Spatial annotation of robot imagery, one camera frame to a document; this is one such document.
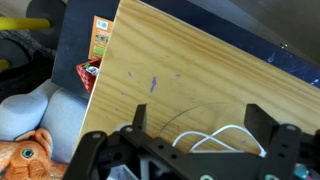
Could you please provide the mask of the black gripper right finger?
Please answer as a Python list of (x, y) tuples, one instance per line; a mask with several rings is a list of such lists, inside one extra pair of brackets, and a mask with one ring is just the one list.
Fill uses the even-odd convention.
[(257, 104), (248, 104), (244, 126), (268, 154), (279, 123)]

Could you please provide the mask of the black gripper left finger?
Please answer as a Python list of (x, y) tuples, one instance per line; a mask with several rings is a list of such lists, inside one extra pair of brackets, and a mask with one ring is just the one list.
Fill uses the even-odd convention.
[(140, 130), (146, 129), (146, 104), (139, 104), (136, 108), (132, 125)]

